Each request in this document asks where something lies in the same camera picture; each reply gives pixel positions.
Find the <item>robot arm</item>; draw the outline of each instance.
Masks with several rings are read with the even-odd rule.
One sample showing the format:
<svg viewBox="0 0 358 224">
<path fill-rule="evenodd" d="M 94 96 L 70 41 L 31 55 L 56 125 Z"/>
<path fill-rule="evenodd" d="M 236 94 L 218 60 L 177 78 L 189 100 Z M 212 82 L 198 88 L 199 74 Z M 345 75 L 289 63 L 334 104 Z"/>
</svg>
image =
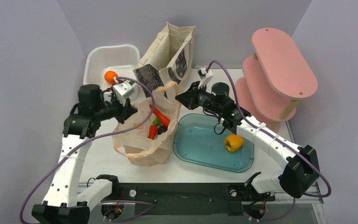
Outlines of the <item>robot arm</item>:
<svg viewBox="0 0 358 224">
<path fill-rule="evenodd" d="M 111 99 L 108 102 L 103 100 L 103 92 L 98 85 L 81 86 L 78 92 L 79 103 L 74 105 L 64 122 L 58 162 L 64 157 L 68 159 L 55 172 L 42 204 L 36 204 L 32 209 L 33 217 L 41 224 L 86 224 L 90 211 L 102 199 L 118 194 L 118 188 L 115 187 L 118 185 L 117 177 L 100 175 L 91 187 L 77 195 L 83 163 L 92 142 L 67 156 L 73 148 L 95 136 L 101 121 L 116 118 L 118 122 L 124 123 L 137 112 L 129 100 L 134 90 L 127 81 L 117 82 L 112 86 L 111 92 Z"/>
<path fill-rule="evenodd" d="M 318 179 L 318 175 L 295 153 L 279 143 L 277 139 L 287 143 L 319 169 L 316 151 L 311 146 L 303 148 L 280 137 L 266 128 L 264 123 L 259 122 L 248 111 L 241 108 L 242 113 L 247 117 L 247 121 L 245 121 L 238 112 L 235 102 L 228 96 L 229 86 L 226 83 L 215 83 L 212 86 L 212 93 L 209 93 L 206 91 L 206 84 L 213 77 L 212 72 L 200 69 L 198 73 L 201 81 L 192 83 L 189 90 L 177 95 L 176 99 L 189 110 L 194 110 L 201 106 L 217 114 L 219 122 L 226 129 L 253 142 L 271 156 L 283 169 L 277 170 L 273 174 L 258 172 L 246 181 L 245 186 L 253 188 L 259 194 L 271 191 L 285 191 L 295 198 L 300 198 Z M 265 132 L 268 132 L 274 138 L 271 138 Z"/>
</svg>

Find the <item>white table surface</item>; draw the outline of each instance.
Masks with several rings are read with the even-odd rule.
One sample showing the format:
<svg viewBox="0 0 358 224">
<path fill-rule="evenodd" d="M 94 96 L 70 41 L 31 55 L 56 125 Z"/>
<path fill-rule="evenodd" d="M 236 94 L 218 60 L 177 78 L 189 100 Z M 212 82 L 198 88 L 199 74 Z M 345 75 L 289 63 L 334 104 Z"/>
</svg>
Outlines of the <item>white table surface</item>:
<svg viewBox="0 0 358 224">
<path fill-rule="evenodd" d="M 211 90 L 211 86 L 216 82 L 229 84 L 223 70 L 213 69 L 212 71 L 214 77 L 208 85 L 208 91 Z M 228 71 L 234 82 L 243 77 L 241 69 L 229 69 Z M 196 70 L 193 70 L 185 90 L 188 89 L 192 82 L 199 79 Z M 230 97 L 234 98 L 232 88 L 230 90 Z M 189 113 L 202 114 L 202 108 L 199 107 L 196 110 L 190 111 L 185 107 L 181 107 L 180 117 Z M 104 121 L 97 134 L 110 133 L 116 125 L 117 121 L 115 119 Z M 281 123 L 279 135 L 290 140 L 286 123 Z M 116 175 L 121 183 L 244 182 L 255 172 L 272 173 L 277 169 L 280 169 L 278 164 L 257 146 L 255 147 L 255 159 L 252 167 L 242 173 L 234 173 L 185 162 L 176 157 L 173 152 L 163 164 L 139 167 L 132 165 L 126 157 L 117 153 L 113 149 L 112 138 L 105 137 L 93 142 L 89 149 L 80 182 L 87 182 L 89 178 L 100 174 Z"/>
</svg>

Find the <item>pink shelf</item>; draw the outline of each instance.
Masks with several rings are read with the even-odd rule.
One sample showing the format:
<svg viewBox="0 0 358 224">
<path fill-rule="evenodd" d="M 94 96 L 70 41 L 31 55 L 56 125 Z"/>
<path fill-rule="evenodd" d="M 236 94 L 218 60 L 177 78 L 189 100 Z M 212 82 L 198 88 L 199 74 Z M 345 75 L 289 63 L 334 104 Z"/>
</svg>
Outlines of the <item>pink shelf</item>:
<svg viewBox="0 0 358 224">
<path fill-rule="evenodd" d="M 263 122 L 267 125 L 268 128 L 271 128 L 271 126 L 274 124 L 273 121 L 268 120 L 267 118 L 263 117 L 256 109 L 255 104 L 253 103 L 253 99 L 250 96 L 250 92 L 248 89 L 248 85 L 246 84 L 245 78 L 240 78 L 235 83 L 235 89 L 237 90 L 238 94 L 238 100 L 240 106 L 249 111 L 253 116 L 255 116 L 260 122 Z"/>
<path fill-rule="evenodd" d="M 290 99 L 279 95 L 271 88 L 259 60 L 248 57 L 242 64 L 242 71 L 255 107 L 262 116 L 278 123 L 287 121 L 294 116 L 296 109 L 292 110 L 286 119 L 280 119 L 280 115 L 289 105 Z"/>
<path fill-rule="evenodd" d="M 293 39 L 275 28 L 253 33 L 252 44 L 271 87 L 293 100 L 310 97 L 317 79 Z"/>
</svg>

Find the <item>yellow bell pepper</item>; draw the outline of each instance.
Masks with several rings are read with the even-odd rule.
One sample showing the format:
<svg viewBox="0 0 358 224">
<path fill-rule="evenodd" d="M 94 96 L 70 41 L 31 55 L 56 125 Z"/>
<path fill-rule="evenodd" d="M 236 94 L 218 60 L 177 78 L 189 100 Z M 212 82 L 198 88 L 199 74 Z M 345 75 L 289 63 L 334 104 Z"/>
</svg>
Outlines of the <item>yellow bell pepper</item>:
<svg viewBox="0 0 358 224">
<path fill-rule="evenodd" d="M 224 140 L 224 146 L 227 148 L 228 151 L 235 152 L 238 149 L 240 149 L 244 141 L 245 140 L 241 136 L 236 134 L 231 134 L 227 136 L 226 139 Z"/>
</svg>

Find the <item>carrot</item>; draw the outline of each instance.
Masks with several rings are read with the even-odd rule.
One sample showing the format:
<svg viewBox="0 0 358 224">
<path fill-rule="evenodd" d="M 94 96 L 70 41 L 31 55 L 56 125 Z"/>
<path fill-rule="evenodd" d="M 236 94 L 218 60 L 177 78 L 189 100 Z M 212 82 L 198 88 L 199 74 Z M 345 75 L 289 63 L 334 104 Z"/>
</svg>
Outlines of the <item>carrot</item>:
<svg viewBox="0 0 358 224">
<path fill-rule="evenodd" d="M 156 136 L 158 131 L 158 127 L 155 125 L 150 125 L 149 127 L 149 136 L 147 137 L 148 139 L 154 139 L 154 136 Z"/>
<path fill-rule="evenodd" d="M 158 117 L 158 119 L 160 120 L 160 122 L 168 127 L 169 123 L 171 122 L 171 120 L 169 120 L 169 118 L 167 118 L 165 115 L 163 115 L 159 110 L 157 110 L 157 108 L 154 108 L 153 113 Z"/>
</svg>

